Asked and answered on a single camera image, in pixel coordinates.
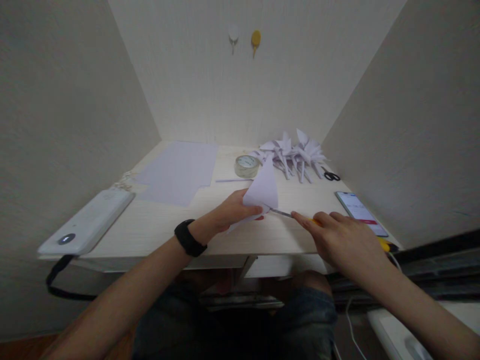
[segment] black scissors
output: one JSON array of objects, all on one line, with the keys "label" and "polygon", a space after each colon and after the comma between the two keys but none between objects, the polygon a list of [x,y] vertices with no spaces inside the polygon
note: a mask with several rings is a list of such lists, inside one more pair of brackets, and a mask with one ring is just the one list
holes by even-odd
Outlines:
[{"label": "black scissors", "polygon": [[340,181],[340,176],[338,176],[337,174],[335,174],[333,172],[328,171],[323,166],[320,166],[320,167],[325,171],[325,173],[323,173],[323,176],[325,177],[325,179],[330,180],[330,181],[333,181],[333,180]]}]

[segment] wooden desk surface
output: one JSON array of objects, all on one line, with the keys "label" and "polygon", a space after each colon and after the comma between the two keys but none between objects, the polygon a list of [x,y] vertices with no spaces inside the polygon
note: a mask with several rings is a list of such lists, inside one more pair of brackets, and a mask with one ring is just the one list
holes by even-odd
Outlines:
[{"label": "wooden desk surface", "polygon": [[[168,144],[168,141],[161,141],[132,171],[141,172]],[[183,220],[200,217],[233,191],[250,186],[248,181],[217,183],[215,180],[237,178],[235,158],[252,150],[249,147],[220,146],[210,187],[199,189],[189,207],[134,198],[97,246],[82,258],[144,257],[150,254],[172,237],[175,227]],[[301,184],[297,177],[286,180],[284,174],[275,169],[279,209],[287,213],[295,210],[309,217],[318,211],[336,211],[346,215],[335,192],[349,192],[350,189],[343,181],[320,180],[309,170],[313,184],[306,180]],[[134,184],[132,191],[138,194],[146,188],[146,185]],[[388,240],[398,245],[392,235]],[[237,227],[230,234],[217,235],[208,244],[204,255],[313,253],[316,249],[312,237],[294,219],[268,213],[262,221],[252,221]]]}]

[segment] tape roll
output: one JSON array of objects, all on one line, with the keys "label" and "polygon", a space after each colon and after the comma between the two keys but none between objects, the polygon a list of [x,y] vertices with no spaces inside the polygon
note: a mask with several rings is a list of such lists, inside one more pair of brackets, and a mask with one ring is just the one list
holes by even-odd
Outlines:
[{"label": "tape roll", "polygon": [[260,161],[250,155],[242,155],[235,159],[235,174],[242,179],[252,179],[257,176]]}]

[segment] left hand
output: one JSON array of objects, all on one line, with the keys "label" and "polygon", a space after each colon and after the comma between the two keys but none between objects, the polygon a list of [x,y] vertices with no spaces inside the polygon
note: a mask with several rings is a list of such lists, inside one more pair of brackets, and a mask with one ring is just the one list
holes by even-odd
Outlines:
[{"label": "left hand", "polygon": [[263,211],[261,206],[245,206],[244,195],[246,189],[237,190],[231,193],[219,206],[208,213],[219,228],[219,232],[226,231],[230,225],[238,223],[253,215],[260,215]]},{"label": "left hand", "polygon": [[247,190],[234,191],[215,209],[188,225],[193,238],[200,244],[206,245],[216,234],[228,230],[230,225],[250,216],[260,215],[263,211],[261,206],[244,205],[244,195]]}]

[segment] yellow utility knife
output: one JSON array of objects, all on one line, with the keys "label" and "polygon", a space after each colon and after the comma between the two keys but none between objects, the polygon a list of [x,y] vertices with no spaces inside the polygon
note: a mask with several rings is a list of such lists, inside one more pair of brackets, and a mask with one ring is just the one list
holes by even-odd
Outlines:
[{"label": "yellow utility knife", "polygon": [[[286,216],[288,218],[293,218],[293,216],[291,214],[287,213],[287,212],[283,212],[283,211],[272,209],[272,208],[270,209],[270,211],[273,211],[274,213]],[[314,222],[315,224],[317,224],[320,227],[322,226],[321,223],[319,223],[317,220],[315,220],[313,218],[309,217],[308,220]],[[391,243],[390,241],[385,240],[383,237],[377,236],[376,238],[380,242],[381,248],[386,253],[395,253],[399,250],[399,247],[397,245],[395,245],[394,243]]]}]

